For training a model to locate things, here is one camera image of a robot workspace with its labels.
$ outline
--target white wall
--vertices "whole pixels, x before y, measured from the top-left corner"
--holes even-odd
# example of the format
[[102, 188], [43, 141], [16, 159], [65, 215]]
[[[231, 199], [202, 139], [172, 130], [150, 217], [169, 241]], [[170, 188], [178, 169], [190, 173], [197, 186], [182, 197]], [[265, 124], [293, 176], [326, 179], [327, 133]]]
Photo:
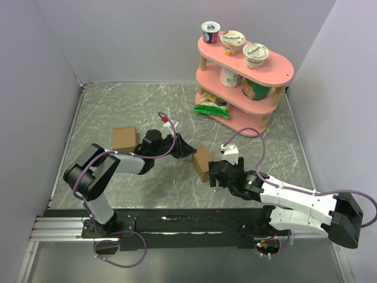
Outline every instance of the white wall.
[[335, 0], [34, 0], [82, 83], [194, 81], [204, 21], [300, 67]]
[[0, 5], [0, 276], [14, 282], [47, 206], [80, 93], [31, 0]]
[[[377, 198], [377, 2], [337, 0], [290, 88], [289, 98], [319, 190]], [[370, 220], [375, 209], [357, 198]], [[356, 282], [377, 281], [377, 224], [348, 250]]]

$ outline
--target marble table surface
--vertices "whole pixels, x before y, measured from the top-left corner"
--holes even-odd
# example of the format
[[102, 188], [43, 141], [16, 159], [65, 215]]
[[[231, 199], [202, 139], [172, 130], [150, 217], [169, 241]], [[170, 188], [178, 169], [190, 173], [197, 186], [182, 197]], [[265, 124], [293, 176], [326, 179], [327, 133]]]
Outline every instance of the marble table surface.
[[[221, 159], [219, 147], [234, 131], [204, 114], [193, 113], [197, 84], [120, 83], [89, 84], [83, 99], [62, 171], [52, 198], [52, 209], [82, 208], [62, 175], [70, 163], [90, 144], [111, 149], [113, 128], [136, 126], [139, 141], [149, 129], [162, 130], [158, 111], [165, 111], [180, 124], [178, 132], [195, 148], [206, 146], [214, 160]], [[302, 150], [283, 96], [266, 131], [266, 158], [260, 168], [285, 182], [311, 189]], [[245, 169], [259, 160], [262, 145], [258, 137], [234, 139], [244, 157]], [[250, 208], [255, 201], [233, 197], [225, 188], [202, 183], [191, 157], [177, 160], [171, 156], [156, 160], [144, 176], [118, 173], [105, 191], [114, 208]]]

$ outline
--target cable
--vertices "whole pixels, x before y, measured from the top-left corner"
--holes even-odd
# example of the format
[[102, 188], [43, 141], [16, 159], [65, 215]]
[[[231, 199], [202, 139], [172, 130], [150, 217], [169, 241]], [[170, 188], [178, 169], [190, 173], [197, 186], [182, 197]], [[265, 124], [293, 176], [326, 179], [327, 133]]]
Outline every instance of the cable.
[[[78, 189], [78, 185], [80, 184], [82, 178], [84, 177], [84, 175], [88, 172], [88, 170], [90, 169], [90, 167], [100, 158], [102, 158], [103, 156], [106, 156], [106, 155], [111, 155], [111, 154], [123, 154], [123, 155], [129, 155], [129, 156], [134, 156], [134, 157], [139, 157], [139, 158], [142, 158], [142, 159], [158, 159], [158, 158], [161, 158], [161, 157], [164, 157], [164, 156], [167, 156], [174, 148], [174, 145], [176, 143], [176, 139], [177, 139], [177, 132], [176, 132], [176, 128], [173, 124], [173, 122], [170, 120], [169, 116], [166, 115], [165, 113], [163, 112], [158, 112], [158, 116], [160, 116], [160, 118], [163, 118], [165, 117], [168, 122], [170, 123], [170, 126], [171, 128], [173, 129], [173, 142], [171, 143], [171, 146], [170, 148], [167, 150], [167, 152], [165, 152], [164, 154], [162, 155], [159, 155], [159, 156], [142, 156], [142, 155], [137, 155], [137, 154], [134, 154], [134, 153], [129, 153], [129, 152], [115, 152], [115, 151], [108, 151], [108, 152], [102, 152], [100, 153], [99, 155], [95, 156], [92, 161], [89, 162], [89, 164], [84, 168], [84, 170], [82, 171], [82, 173], [80, 174], [79, 178], [77, 179], [74, 187], [73, 187], [73, 195], [75, 198], [79, 199], [82, 204], [84, 205], [85, 207], [85, 210], [88, 212], [89, 214], [89, 217], [90, 219], [92, 220], [92, 223], [94, 225], [94, 228], [95, 230], [102, 236], [105, 236], [98, 228], [97, 226], [97, 223], [93, 217], [93, 214], [90, 210], [90, 208], [87, 206], [87, 204], [85, 203], [85, 200], [79, 196], [77, 194], [77, 189]], [[111, 233], [110, 236], [114, 236], [114, 235], [121, 235], [121, 234], [124, 234], [124, 233], [130, 233], [130, 234], [134, 234], [134, 235], [137, 235], [141, 238], [141, 240], [143, 240], [143, 243], [144, 243], [144, 253], [143, 255], [141, 256], [141, 258], [134, 264], [131, 264], [131, 265], [121, 265], [121, 264], [117, 264], [113, 261], [109, 261], [107, 258], [103, 257], [103, 256], [100, 256], [99, 254], [97, 254], [97, 251], [95, 250], [95, 248], [97, 247], [97, 245], [99, 245], [100, 243], [104, 243], [104, 242], [113, 242], [112, 240], [103, 240], [103, 241], [99, 241], [97, 242], [94, 247], [93, 247], [93, 251], [94, 251], [94, 254], [95, 254], [95, 257], [98, 257], [99, 259], [102, 259], [103, 261], [111, 264], [111, 265], [114, 265], [114, 266], [117, 266], [117, 267], [121, 267], [121, 268], [131, 268], [131, 267], [134, 267], [136, 265], [138, 265], [140, 262], [143, 261], [143, 259], [145, 258], [145, 255], [147, 254], [147, 242], [145, 241], [144, 237], [142, 236], [142, 234], [138, 233], [138, 232], [135, 232], [135, 231], [119, 231], [119, 232], [114, 232], [114, 233]]]
[[[266, 155], [266, 143], [264, 141], [263, 136], [259, 133], [258, 130], [254, 129], [254, 128], [251, 128], [251, 127], [243, 128], [243, 129], [239, 130], [237, 133], [235, 133], [228, 141], [226, 141], [225, 144], [224, 144], [224, 146], [226, 146], [227, 144], [229, 144], [239, 133], [241, 133], [241, 132], [243, 132], [245, 130], [254, 131], [260, 137], [260, 141], [262, 142], [262, 156], [261, 156], [260, 160], [255, 164], [255, 167], [254, 167], [255, 172], [257, 173], [258, 177], [262, 181], [264, 181], [265, 183], [267, 183], [267, 184], [269, 184], [271, 186], [274, 186], [274, 187], [279, 187], [280, 185], [272, 183], [272, 182], [266, 180], [265, 178], [263, 178], [263, 176], [259, 172], [259, 166], [263, 162], [264, 157]], [[373, 219], [371, 221], [369, 221], [369, 222], [361, 225], [361, 227], [364, 228], [364, 227], [371, 226], [371, 224], [373, 224], [373, 223], [375, 223], [377, 221], [377, 202], [376, 202], [376, 200], [374, 198], [372, 198], [371, 196], [367, 195], [366, 193], [358, 192], [357, 190], [333, 190], [331, 192], [315, 192], [313, 194], [312, 192], [307, 192], [305, 190], [300, 190], [300, 189], [297, 189], [295, 187], [290, 187], [290, 186], [283, 186], [283, 189], [292, 190], [292, 191], [299, 192], [299, 193], [304, 193], [306, 195], [315, 195], [315, 196], [327, 196], [327, 195], [334, 195], [336, 193], [352, 193], [352, 194], [355, 194], [355, 195], [363, 196], [363, 197], [369, 199], [373, 203], [373, 205], [374, 205], [374, 207], [376, 209], [376, 214], [375, 214], [375, 216], [373, 217]]]

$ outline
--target pink shelf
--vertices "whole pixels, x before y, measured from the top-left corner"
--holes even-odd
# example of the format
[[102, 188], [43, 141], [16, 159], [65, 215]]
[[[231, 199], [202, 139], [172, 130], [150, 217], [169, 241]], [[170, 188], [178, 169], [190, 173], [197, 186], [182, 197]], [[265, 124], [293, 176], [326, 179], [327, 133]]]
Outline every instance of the pink shelf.
[[219, 65], [226, 67], [258, 84], [267, 87], [286, 85], [295, 73], [292, 64], [284, 56], [270, 50], [270, 56], [258, 70], [246, 68], [243, 53], [230, 57], [223, 54], [220, 39], [214, 45], [205, 44], [202, 37], [198, 41], [199, 53]]
[[196, 80], [205, 90], [217, 95], [223, 100], [237, 106], [245, 112], [254, 115], [266, 115], [272, 113], [275, 107], [270, 106], [273, 90], [262, 100], [255, 101], [247, 98], [242, 92], [244, 81], [239, 87], [226, 87], [220, 82], [221, 66], [215, 63], [207, 63], [205, 71], [196, 71]]
[[[195, 103], [198, 104], [201, 99], [201, 95], [199, 93], [196, 94], [195, 96]], [[258, 130], [260, 133], [264, 132], [265, 129], [261, 129], [259, 127], [259, 124], [262, 120], [262, 116], [253, 116], [250, 115], [243, 110], [233, 106], [229, 105], [229, 116], [230, 119], [225, 119], [223, 117], [215, 116], [215, 115], [209, 115], [215, 120], [223, 123], [225, 126], [231, 128], [234, 131], [241, 130], [242, 128], [245, 127], [252, 127]], [[247, 137], [254, 137], [257, 136], [256, 133], [253, 131], [244, 131], [241, 133], [243, 136]]]

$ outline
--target brown box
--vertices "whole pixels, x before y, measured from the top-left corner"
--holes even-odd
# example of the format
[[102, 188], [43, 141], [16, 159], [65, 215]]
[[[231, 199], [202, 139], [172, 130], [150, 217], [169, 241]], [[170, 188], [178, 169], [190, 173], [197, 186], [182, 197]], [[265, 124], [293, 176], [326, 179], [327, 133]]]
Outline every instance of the brown box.
[[113, 129], [113, 149], [118, 152], [132, 152], [139, 144], [136, 127]]
[[213, 159], [205, 146], [197, 149], [193, 154], [194, 168], [203, 183], [210, 179], [209, 161], [213, 161]]

